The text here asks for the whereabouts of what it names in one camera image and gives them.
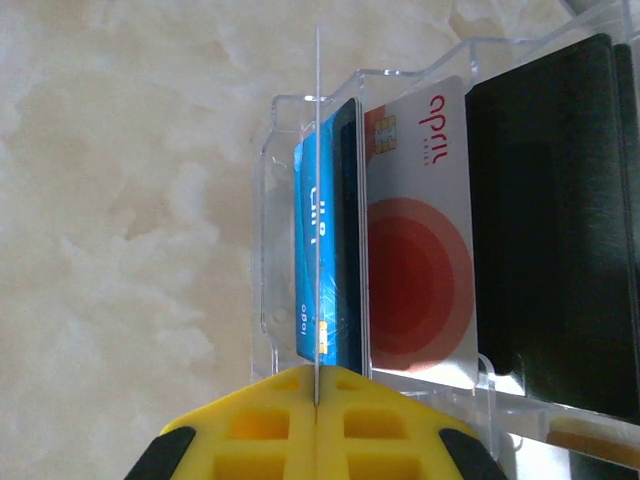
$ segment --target yellow tool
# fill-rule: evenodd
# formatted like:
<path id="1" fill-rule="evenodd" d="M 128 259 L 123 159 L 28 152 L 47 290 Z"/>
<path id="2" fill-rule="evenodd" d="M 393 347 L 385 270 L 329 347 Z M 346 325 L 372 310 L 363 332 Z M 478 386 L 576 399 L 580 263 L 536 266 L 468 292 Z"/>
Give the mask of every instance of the yellow tool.
<path id="1" fill-rule="evenodd" d="M 125 480 L 504 480 L 464 423 L 340 367 L 292 368 L 170 423 Z"/>

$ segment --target blue credit card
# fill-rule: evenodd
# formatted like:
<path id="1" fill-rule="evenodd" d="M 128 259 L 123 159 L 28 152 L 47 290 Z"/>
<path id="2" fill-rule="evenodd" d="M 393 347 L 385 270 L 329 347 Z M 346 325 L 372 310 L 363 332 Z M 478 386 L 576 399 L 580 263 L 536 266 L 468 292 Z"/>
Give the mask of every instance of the blue credit card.
<path id="1" fill-rule="evenodd" d="M 319 159 L 315 132 L 294 151 L 296 349 L 313 361 L 319 328 L 320 364 L 361 373 L 355 100 L 330 116 L 321 125 L 320 135 Z M 317 266 L 320 321 L 316 321 Z"/>

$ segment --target marble surface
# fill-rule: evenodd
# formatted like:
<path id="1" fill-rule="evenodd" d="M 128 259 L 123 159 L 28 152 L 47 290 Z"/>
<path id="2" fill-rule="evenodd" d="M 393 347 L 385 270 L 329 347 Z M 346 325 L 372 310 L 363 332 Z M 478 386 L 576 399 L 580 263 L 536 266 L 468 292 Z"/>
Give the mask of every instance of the marble surface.
<path id="1" fill-rule="evenodd" d="M 0 3 L 0 477 L 122 478 L 249 382 L 251 170 L 271 98 L 536 37 L 556 0 Z"/>

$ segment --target black card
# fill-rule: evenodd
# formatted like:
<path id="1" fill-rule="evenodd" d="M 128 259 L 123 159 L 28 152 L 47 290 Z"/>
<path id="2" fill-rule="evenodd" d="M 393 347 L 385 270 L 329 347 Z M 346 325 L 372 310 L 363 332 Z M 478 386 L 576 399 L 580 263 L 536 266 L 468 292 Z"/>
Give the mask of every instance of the black card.
<path id="1" fill-rule="evenodd" d="M 638 413 L 637 331 L 611 40 L 467 95 L 479 349 L 526 394 Z"/>

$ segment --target black rubber grip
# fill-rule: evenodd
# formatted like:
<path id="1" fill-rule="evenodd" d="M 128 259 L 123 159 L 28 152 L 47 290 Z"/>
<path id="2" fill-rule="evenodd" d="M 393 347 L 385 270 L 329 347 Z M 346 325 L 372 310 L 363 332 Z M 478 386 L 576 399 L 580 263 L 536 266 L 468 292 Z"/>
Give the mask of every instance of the black rubber grip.
<path id="1" fill-rule="evenodd" d="M 195 429 L 180 427 L 156 437 L 124 480 L 170 480 L 195 436 Z"/>
<path id="2" fill-rule="evenodd" d="M 479 440 L 450 428 L 440 430 L 440 439 L 464 480 L 508 480 Z"/>

